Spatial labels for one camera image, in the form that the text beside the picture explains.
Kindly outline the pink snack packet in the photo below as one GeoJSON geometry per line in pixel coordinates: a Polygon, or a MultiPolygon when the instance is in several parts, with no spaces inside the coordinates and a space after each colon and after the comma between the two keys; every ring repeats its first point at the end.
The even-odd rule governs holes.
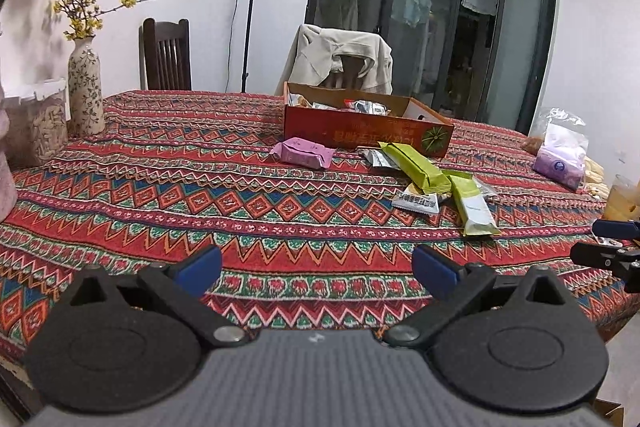
{"type": "Polygon", "coordinates": [[[279,142],[270,150],[278,161],[309,169],[328,169],[334,154],[334,148],[300,138],[279,142]]]}

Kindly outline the green snack bar packet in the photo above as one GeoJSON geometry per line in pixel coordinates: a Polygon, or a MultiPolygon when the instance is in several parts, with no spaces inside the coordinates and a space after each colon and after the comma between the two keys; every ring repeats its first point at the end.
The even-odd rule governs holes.
{"type": "Polygon", "coordinates": [[[386,142],[378,145],[422,193],[442,195],[451,192],[448,176],[413,146],[386,142]]]}

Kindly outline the silver grey snack packet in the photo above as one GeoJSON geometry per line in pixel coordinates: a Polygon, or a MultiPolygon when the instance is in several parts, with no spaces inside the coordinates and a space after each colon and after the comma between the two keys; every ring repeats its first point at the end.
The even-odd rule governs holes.
{"type": "Polygon", "coordinates": [[[362,148],[360,155],[367,161],[370,167],[375,169],[399,170],[400,167],[390,156],[386,155],[379,148],[362,148]]]}

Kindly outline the purple tissue pack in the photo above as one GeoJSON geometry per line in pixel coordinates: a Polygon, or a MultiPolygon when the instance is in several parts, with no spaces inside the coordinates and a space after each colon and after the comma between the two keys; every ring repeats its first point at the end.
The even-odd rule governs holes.
{"type": "Polygon", "coordinates": [[[548,124],[533,170],[576,191],[585,176],[588,138],[559,124],[548,124]]]}

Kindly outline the white green snack packet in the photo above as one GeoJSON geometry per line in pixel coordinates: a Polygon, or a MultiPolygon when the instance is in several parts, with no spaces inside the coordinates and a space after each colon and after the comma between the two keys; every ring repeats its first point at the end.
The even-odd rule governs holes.
{"type": "Polygon", "coordinates": [[[444,170],[444,175],[451,183],[451,193],[462,221],[462,235],[465,237],[499,235],[500,230],[472,174],[444,170]]]}

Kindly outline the clear jar with snacks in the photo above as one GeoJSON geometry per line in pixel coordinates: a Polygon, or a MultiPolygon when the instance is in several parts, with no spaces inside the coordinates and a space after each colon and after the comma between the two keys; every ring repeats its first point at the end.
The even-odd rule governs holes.
{"type": "Polygon", "coordinates": [[[2,146],[12,169],[41,166],[66,145],[64,78],[10,84],[1,107],[9,118],[2,146]]]}

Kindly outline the dark wooden chair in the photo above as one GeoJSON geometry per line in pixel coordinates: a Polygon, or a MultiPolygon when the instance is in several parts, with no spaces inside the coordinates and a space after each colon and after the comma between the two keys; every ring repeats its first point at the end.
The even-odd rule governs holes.
{"type": "Polygon", "coordinates": [[[145,86],[149,90],[191,91],[190,24],[186,18],[141,26],[145,86]]]}

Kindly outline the yellow flower twigs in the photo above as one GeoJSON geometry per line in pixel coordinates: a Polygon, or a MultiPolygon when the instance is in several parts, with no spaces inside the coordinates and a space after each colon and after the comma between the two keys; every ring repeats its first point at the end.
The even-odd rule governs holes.
{"type": "Polygon", "coordinates": [[[102,0],[52,0],[51,11],[55,17],[64,17],[67,27],[63,36],[67,41],[94,38],[103,29],[104,17],[121,10],[131,10],[137,5],[154,0],[117,0],[112,6],[104,6],[102,0]]]}

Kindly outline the glass cup with drink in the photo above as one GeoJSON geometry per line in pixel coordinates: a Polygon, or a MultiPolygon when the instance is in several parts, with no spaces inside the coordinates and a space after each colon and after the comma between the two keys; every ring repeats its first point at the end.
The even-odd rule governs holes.
{"type": "Polygon", "coordinates": [[[602,218],[608,221],[638,221],[639,213],[639,183],[618,174],[608,194],[602,218]]]}

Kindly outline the patterned red tablecloth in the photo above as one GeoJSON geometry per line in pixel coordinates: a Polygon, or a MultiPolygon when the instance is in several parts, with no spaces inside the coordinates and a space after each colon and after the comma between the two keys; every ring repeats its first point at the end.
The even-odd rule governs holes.
{"type": "Polygon", "coordinates": [[[475,174],[499,235],[469,241],[454,204],[431,217],[392,205],[402,176],[341,152],[328,170],[278,164],[283,105],[268,95],[116,94],[106,127],[47,164],[17,171],[1,225],[1,354],[21,360],[54,303],[88,263],[108,272],[178,262],[216,245],[224,272],[207,306],[245,327],[382,326],[427,302],[411,251],[428,244],[500,272],[555,269],[602,332],[639,300],[620,281],[570,262],[601,206],[534,173],[521,135],[457,122],[442,168],[475,174]]]}

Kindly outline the red cardboard snack box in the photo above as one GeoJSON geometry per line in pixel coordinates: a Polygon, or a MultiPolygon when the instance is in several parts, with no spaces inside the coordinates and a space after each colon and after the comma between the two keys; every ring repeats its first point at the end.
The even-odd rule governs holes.
{"type": "Polygon", "coordinates": [[[429,158],[446,155],[454,123],[415,98],[287,82],[284,136],[352,150],[404,143],[429,158]]]}

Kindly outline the tall pink textured vase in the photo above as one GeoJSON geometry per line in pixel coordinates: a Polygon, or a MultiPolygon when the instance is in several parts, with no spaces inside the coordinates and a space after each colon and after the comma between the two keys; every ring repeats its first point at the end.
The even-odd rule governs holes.
{"type": "MultiPolygon", "coordinates": [[[[0,109],[0,140],[6,137],[9,131],[9,117],[6,115],[4,107],[0,109]]],[[[6,152],[4,147],[0,150],[0,221],[6,220],[9,213],[15,206],[17,200],[16,187],[12,176],[11,169],[9,167],[8,160],[6,159],[6,152]]]]}

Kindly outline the black framed glass door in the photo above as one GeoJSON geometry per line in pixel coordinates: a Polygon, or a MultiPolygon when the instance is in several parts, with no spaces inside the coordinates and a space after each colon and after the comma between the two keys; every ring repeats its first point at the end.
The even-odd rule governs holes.
{"type": "Polygon", "coordinates": [[[308,23],[379,34],[393,90],[449,117],[527,132],[556,0],[308,0],[308,23]]]}

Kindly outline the silver white snack packet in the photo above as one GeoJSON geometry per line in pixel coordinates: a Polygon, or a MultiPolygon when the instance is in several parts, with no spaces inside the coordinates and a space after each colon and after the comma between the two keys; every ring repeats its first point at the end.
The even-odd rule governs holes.
{"type": "Polygon", "coordinates": [[[394,208],[420,215],[436,216],[439,213],[439,201],[436,194],[424,194],[411,184],[404,191],[395,195],[392,200],[394,208]]]}

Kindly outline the clear plastic bag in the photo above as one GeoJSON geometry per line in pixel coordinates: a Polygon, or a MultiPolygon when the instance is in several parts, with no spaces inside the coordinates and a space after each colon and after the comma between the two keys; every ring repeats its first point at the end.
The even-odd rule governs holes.
{"type": "Polygon", "coordinates": [[[556,124],[570,131],[587,135],[587,125],[582,117],[562,108],[543,107],[534,117],[532,127],[520,145],[521,149],[536,155],[539,147],[544,143],[549,124],[556,124]]]}

